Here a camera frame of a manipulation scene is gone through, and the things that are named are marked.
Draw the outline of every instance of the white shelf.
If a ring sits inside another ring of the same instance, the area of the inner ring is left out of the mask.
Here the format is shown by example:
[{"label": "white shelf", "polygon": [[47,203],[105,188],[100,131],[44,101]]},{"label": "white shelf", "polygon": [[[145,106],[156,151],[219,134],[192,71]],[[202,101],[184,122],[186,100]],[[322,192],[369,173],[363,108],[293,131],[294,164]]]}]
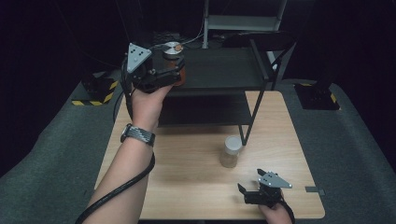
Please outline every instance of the white shelf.
[{"label": "white shelf", "polygon": [[276,17],[208,16],[209,30],[273,31],[280,22]]},{"label": "white shelf", "polygon": [[276,31],[282,21],[288,0],[279,0],[280,6],[275,17],[219,16],[210,15],[209,0],[205,0],[205,26],[203,49],[207,49],[209,30]]}]

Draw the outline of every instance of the forearm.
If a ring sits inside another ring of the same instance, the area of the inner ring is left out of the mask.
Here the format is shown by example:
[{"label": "forearm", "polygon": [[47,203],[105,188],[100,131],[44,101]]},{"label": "forearm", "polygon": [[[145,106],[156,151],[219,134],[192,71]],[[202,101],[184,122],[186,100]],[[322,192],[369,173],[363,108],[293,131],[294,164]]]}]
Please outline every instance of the forearm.
[{"label": "forearm", "polygon": [[[149,165],[152,147],[126,138],[121,144],[103,180],[93,194],[90,205],[139,175]],[[105,203],[84,223],[137,223],[142,211],[148,185],[148,176]]]}]

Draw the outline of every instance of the yellow and black tape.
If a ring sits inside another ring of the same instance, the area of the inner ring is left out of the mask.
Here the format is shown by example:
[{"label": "yellow and black tape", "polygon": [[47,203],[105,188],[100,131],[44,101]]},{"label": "yellow and black tape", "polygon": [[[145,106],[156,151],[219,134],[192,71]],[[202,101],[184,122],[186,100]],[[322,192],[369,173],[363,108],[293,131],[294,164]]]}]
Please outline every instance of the yellow and black tape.
[{"label": "yellow and black tape", "polygon": [[110,102],[111,98],[113,97],[114,90],[118,85],[118,81],[114,81],[110,87],[108,88],[108,92],[105,93],[105,97],[103,100],[72,100],[73,105],[106,105]]},{"label": "yellow and black tape", "polygon": [[[302,83],[301,85],[302,86],[312,86],[312,84],[307,84],[307,83]],[[337,99],[335,99],[335,95],[334,94],[331,94],[330,98],[332,99],[332,103],[333,104],[337,104]]]}]

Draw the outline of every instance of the gray fabric surface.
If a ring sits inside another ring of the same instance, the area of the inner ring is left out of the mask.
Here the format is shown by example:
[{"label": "gray fabric surface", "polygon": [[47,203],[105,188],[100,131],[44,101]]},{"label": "gray fabric surface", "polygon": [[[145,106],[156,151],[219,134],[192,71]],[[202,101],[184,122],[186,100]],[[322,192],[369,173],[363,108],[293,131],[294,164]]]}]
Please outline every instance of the gray fabric surface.
[{"label": "gray fabric surface", "polygon": [[[321,196],[325,218],[297,223],[395,223],[396,176],[343,91],[331,87],[342,110],[311,111],[301,108],[289,82],[276,89],[283,93],[317,187],[326,193]],[[120,85],[108,105],[65,102],[32,152],[0,179],[0,223],[75,222],[92,195],[119,94]]]}]

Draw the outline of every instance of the small jar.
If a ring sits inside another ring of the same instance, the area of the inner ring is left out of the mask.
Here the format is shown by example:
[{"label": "small jar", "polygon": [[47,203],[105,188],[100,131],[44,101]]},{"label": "small jar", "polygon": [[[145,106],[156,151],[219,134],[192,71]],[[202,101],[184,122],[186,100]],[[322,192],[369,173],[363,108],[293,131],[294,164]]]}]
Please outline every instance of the small jar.
[{"label": "small jar", "polygon": [[[163,51],[164,66],[167,68],[175,67],[176,61],[180,58],[183,51],[183,46],[178,42],[168,42],[165,44],[170,49]],[[186,82],[186,65],[180,69],[180,81],[176,82],[174,86],[183,85]]]},{"label": "small jar", "polygon": [[224,150],[220,155],[220,163],[226,168],[233,168],[238,163],[239,151],[242,148],[242,141],[240,137],[228,136],[225,139]]}]

